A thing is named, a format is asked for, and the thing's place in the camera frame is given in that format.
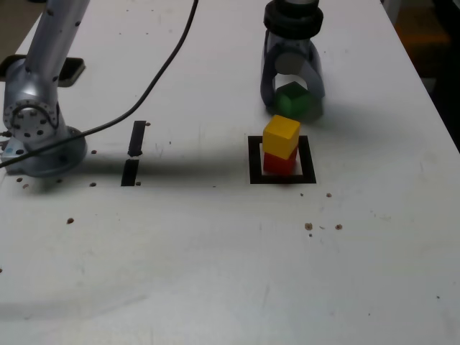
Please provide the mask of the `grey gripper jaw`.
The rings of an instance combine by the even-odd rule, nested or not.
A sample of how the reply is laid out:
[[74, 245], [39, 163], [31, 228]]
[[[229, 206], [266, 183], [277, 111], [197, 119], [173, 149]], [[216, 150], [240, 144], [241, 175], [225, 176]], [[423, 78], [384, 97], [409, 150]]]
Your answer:
[[325, 96], [319, 55], [306, 57], [294, 50], [288, 50], [277, 59], [276, 68], [281, 75], [295, 75], [301, 78], [316, 98], [321, 99]]
[[262, 51], [262, 67], [260, 81], [260, 95], [267, 109], [275, 104], [275, 77], [278, 74], [276, 68], [277, 59], [282, 54], [282, 46], [278, 37], [270, 31], [265, 32], [264, 47]]

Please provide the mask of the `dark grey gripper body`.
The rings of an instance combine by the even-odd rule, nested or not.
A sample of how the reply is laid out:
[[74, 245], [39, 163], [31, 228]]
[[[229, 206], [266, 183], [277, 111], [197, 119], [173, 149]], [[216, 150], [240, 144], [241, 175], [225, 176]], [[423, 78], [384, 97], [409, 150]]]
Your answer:
[[267, 57], [277, 46], [281, 49], [281, 52], [294, 50], [307, 58], [318, 57], [318, 51], [311, 38], [288, 39], [267, 30], [264, 38], [264, 56]]

